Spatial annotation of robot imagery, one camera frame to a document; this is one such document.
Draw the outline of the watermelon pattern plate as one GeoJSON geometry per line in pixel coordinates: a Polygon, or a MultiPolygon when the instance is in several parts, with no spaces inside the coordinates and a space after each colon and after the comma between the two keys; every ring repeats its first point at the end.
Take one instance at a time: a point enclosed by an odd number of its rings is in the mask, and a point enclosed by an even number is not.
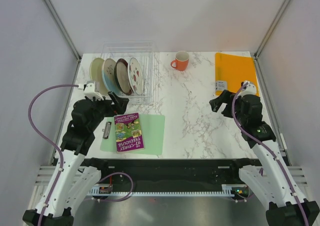
{"type": "Polygon", "coordinates": [[[144,90],[143,70],[136,58],[130,59],[127,72],[131,89],[135,94],[142,95],[144,90]]]}

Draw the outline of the dark red rimmed plate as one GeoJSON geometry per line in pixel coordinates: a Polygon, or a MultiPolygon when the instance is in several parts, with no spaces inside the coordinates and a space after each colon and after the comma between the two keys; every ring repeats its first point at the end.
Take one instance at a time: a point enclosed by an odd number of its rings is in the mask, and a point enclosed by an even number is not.
{"type": "Polygon", "coordinates": [[[128,63],[120,58],[114,67],[114,77],[120,91],[125,95],[131,95],[132,90],[129,82],[128,63]]]}

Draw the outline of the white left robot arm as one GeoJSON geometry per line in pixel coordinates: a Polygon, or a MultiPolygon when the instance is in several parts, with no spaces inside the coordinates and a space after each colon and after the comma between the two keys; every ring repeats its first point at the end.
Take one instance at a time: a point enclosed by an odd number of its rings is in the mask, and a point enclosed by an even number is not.
{"type": "Polygon", "coordinates": [[[109,92],[110,99],[99,95],[77,101],[67,131],[58,149],[59,160],[48,187],[33,210],[25,211],[22,220],[28,226],[71,226],[74,216],[92,187],[106,182],[110,171],[104,160],[91,158],[78,180],[76,173],[87,155],[94,131],[106,117],[126,112],[129,99],[109,92]]]}

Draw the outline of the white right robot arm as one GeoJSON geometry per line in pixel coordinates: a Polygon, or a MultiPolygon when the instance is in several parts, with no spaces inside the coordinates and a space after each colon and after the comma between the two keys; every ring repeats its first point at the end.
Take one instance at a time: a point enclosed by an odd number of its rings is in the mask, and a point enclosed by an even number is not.
{"type": "Polygon", "coordinates": [[[234,119],[241,135],[258,157],[259,171],[249,159],[235,160],[229,177],[244,182],[265,208],[270,226],[311,226],[320,213],[316,201],[309,201],[297,186],[281,156],[272,128],[263,121],[260,97],[224,90],[209,102],[213,112],[222,104],[222,115],[234,119]]]}

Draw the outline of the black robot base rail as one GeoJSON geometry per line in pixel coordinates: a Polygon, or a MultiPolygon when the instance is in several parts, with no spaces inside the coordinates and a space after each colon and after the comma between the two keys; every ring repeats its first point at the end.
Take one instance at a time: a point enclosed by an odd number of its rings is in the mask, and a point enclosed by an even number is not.
{"type": "Polygon", "coordinates": [[[103,177],[123,172],[110,180],[116,191],[191,192],[220,191],[221,185],[239,185],[241,166],[260,166],[259,160],[241,159],[86,159],[82,166],[99,165],[103,177]]]}

